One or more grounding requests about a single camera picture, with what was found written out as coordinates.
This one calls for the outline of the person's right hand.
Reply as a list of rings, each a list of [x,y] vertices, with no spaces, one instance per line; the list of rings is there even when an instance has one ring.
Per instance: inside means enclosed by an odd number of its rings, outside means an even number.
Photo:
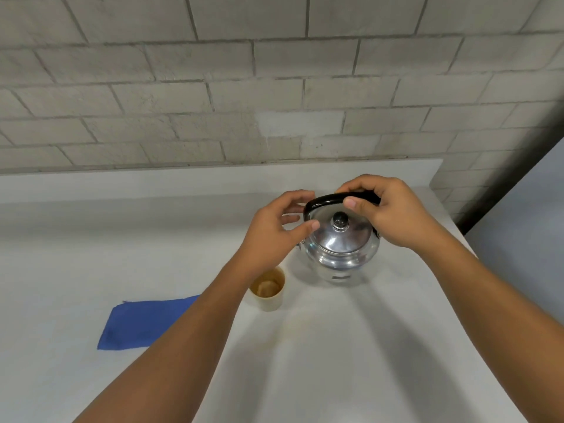
[[[336,193],[349,192],[368,192],[380,198],[378,214],[363,217],[396,246],[420,252],[442,230],[412,189],[399,178],[364,174],[336,190]]]

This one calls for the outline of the person's left hand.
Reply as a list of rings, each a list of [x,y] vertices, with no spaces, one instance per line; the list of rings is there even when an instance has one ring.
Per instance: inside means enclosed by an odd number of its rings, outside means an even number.
[[[271,270],[305,239],[292,239],[287,230],[299,226],[300,216],[283,216],[290,204],[306,204],[315,198],[314,191],[287,191],[262,207],[254,215],[242,245],[236,253],[251,277]]]

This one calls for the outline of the silver metal kettle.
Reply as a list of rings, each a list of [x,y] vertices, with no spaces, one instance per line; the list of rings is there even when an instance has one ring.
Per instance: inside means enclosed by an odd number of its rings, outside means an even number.
[[[333,284],[350,283],[376,255],[380,235],[371,222],[343,204],[356,197],[378,206],[380,197],[370,191],[327,194],[309,201],[303,221],[320,226],[297,244],[302,259],[321,279]]]

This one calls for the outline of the person's left forearm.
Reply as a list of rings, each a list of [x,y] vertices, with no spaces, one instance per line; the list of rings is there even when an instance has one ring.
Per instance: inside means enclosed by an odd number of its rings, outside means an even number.
[[[195,303],[73,423],[191,423],[246,291],[283,259],[238,251]]]

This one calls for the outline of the person's right forearm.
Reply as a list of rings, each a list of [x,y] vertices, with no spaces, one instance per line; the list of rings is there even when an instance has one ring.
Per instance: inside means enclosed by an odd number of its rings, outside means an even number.
[[[564,423],[564,326],[444,228],[410,234],[466,334],[529,423]]]

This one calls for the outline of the silver kettle lid black knob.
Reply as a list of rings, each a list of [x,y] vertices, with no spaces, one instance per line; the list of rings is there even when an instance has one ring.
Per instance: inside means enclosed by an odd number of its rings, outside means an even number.
[[[311,235],[311,240],[333,254],[354,253],[374,236],[368,219],[342,203],[318,207],[309,213],[309,218],[320,222],[320,228]]]

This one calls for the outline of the beige paper cup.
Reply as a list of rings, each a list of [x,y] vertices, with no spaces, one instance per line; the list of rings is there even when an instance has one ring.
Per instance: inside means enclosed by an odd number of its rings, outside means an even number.
[[[249,291],[258,307],[265,312],[278,310],[283,303],[286,275],[276,266],[258,276],[250,285]]]

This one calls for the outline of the blue cloth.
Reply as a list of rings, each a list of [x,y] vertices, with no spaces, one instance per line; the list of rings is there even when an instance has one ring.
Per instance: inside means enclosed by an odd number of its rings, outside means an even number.
[[[150,347],[199,298],[124,301],[112,308],[97,349],[121,351]]]

